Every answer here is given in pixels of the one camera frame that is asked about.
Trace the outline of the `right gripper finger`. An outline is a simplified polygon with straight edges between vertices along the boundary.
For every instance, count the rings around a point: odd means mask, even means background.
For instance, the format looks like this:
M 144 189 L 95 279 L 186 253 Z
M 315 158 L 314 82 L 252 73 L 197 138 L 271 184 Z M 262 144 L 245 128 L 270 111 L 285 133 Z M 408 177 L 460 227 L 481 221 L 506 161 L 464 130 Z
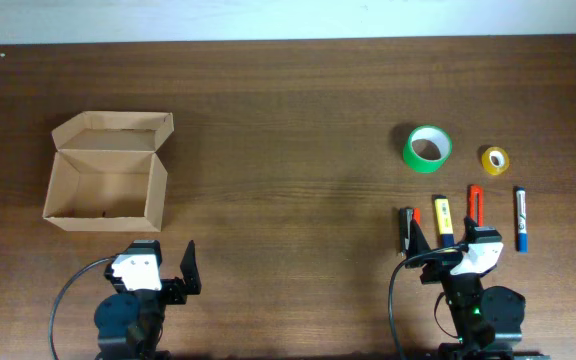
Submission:
M 417 256 L 430 251 L 430 247 L 423 232 L 415 219 L 409 222 L 407 256 Z
M 464 218 L 464 237 L 463 242 L 466 244 L 473 243 L 477 237 L 477 228 L 478 224 L 470 217 L 466 216 Z

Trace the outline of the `orange utility knife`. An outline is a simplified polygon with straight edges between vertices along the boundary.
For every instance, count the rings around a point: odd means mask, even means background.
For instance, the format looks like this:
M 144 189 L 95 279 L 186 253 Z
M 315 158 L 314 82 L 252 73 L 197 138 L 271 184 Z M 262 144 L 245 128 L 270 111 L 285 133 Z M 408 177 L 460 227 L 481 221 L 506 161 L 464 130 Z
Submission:
M 478 226 L 484 225 L 483 188 L 472 184 L 468 187 L 468 216 Z

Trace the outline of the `blue white marker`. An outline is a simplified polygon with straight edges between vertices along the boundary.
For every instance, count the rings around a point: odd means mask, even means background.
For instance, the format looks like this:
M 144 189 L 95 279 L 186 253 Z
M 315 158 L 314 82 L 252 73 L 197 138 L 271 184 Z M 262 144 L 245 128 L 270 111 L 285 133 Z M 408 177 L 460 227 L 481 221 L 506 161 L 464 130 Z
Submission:
M 517 249 L 520 253 L 528 252 L 526 191 L 523 187 L 515 188 Z

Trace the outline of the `small yellow tape roll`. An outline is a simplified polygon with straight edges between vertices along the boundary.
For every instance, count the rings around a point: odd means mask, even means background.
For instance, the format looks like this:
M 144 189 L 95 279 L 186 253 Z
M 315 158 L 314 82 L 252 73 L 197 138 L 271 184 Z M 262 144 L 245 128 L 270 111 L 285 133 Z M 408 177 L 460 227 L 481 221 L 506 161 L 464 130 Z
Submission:
M 504 149 L 500 147 L 489 147 L 482 154 L 481 163 L 488 174 L 497 176 L 508 169 L 510 160 Z

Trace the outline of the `green tape roll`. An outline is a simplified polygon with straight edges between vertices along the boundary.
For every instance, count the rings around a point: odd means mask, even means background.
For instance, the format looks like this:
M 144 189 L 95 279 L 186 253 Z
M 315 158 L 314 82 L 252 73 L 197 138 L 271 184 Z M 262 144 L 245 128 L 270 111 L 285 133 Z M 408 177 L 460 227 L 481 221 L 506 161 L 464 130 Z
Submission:
M 425 140 L 435 145 L 439 151 L 439 158 L 430 160 L 422 157 L 414 150 L 413 143 Z M 441 128 L 433 125 L 423 125 L 415 128 L 409 135 L 403 148 L 402 157 L 404 162 L 418 173 L 429 174 L 437 171 L 452 153 L 452 140 Z

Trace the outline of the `cardboard box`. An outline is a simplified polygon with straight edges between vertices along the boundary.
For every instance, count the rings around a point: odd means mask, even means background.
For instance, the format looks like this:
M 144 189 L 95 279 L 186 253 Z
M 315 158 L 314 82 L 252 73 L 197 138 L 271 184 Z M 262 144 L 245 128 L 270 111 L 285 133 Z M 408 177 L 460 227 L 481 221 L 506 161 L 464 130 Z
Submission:
M 159 232 L 168 172 L 157 150 L 173 131 L 166 112 L 85 111 L 58 126 L 42 217 L 65 231 Z

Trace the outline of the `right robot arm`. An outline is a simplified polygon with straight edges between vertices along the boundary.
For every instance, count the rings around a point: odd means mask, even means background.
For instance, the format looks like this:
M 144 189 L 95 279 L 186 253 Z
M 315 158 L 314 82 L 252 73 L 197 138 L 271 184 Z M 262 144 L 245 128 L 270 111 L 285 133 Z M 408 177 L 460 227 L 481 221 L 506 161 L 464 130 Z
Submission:
M 455 343 L 438 348 L 440 359 L 512 359 L 521 342 L 525 297 L 507 287 L 485 288 L 481 278 L 497 265 L 502 236 L 493 227 L 464 219 L 464 239 L 432 250 L 416 220 L 408 226 L 408 268 L 422 269 L 423 285 L 439 284 L 456 330 Z

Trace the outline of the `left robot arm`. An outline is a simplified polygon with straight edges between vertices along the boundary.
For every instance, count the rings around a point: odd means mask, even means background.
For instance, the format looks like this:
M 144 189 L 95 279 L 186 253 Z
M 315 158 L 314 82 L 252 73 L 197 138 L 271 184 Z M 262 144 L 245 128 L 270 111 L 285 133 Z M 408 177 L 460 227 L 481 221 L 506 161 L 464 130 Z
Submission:
M 165 311 L 184 305 L 201 293 L 195 243 L 189 242 L 180 262 L 181 277 L 163 279 L 160 242 L 136 240 L 119 253 L 104 276 L 116 293 L 103 300 L 94 314 L 98 329 L 99 359 L 164 360 L 172 354 L 160 350 Z

